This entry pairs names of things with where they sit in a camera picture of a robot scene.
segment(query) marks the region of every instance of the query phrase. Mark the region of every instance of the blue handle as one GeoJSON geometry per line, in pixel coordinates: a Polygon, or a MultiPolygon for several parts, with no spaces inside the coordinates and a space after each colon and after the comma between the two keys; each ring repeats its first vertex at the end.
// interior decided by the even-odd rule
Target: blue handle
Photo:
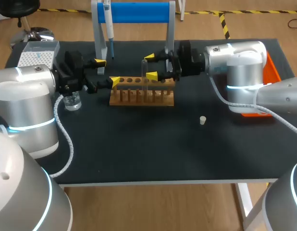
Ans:
{"type": "MultiPolygon", "coordinates": [[[[113,23],[169,23],[168,2],[113,2],[113,23]]],[[[97,4],[99,23],[106,23],[103,3],[97,4]]]]}

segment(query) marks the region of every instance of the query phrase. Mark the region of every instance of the black cable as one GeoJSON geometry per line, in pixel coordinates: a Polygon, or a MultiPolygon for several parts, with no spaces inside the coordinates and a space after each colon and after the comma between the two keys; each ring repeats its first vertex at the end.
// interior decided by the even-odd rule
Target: black cable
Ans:
{"type": "Polygon", "coordinates": [[[295,26],[290,26],[290,25],[289,25],[290,22],[292,22],[292,21],[297,21],[297,18],[294,18],[294,19],[289,20],[288,23],[287,23],[287,26],[288,26],[289,28],[291,28],[291,29],[297,29],[297,27],[295,27],[295,26]]]}

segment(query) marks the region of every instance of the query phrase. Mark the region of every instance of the small glass jar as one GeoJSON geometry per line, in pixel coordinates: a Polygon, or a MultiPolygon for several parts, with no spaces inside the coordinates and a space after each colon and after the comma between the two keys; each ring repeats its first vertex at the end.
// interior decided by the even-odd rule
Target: small glass jar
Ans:
{"type": "Polygon", "coordinates": [[[81,100],[78,91],[73,92],[71,96],[65,96],[63,98],[65,108],[69,111],[76,111],[81,107],[81,100]]]}

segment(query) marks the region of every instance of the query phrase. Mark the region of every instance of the test tube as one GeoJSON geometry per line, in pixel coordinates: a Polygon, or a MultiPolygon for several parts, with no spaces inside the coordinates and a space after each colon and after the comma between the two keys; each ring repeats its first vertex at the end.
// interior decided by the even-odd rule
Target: test tube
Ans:
{"type": "Polygon", "coordinates": [[[142,91],[143,91],[143,102],[147,100],[147,93],[148,93],[148,86],[149,80],[147,79],[147,72],[148,72],[148,61],[146,59],[142,60],[141,62],[141,69],[142,69],[142,91]]]}

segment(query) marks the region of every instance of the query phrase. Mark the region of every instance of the wooden floor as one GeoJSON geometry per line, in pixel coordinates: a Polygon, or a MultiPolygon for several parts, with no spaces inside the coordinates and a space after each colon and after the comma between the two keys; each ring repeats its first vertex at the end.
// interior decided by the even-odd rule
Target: wooden floor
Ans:
{"type": "MultiPolygon", "coordinates": [[[[41,8],[90,10],[90,1],[42,0],[41,8]]],[[[297,0],[186,0],[186,10],[297,10],[297,0]]],[[[287,27],[292,18],[297,14],[225,16],[232,39],[279,39],[297,76],[297,29],[287,27]]],[[[89,14],[36,12],[28,20],[31,26],[51,29],[57,40],[94,40],[89,14]]],[[[114,25],[115,39],[163,40],[166,27],[159,26],[114,25]]],[[[0,68],[10,55],[9,39],[19,30],[15,19],[0,21],[0,68]]],[[[223,38],[217,16],[185,15],[183,22],[177,18],[175,39],[223,38]]],[[[266,185],[248,186],[255,203],[266,185]]],[[[69,188],[68,195],[74,209],[72,231],[242,230],[235,193],[229,184],[69,188]]]]}

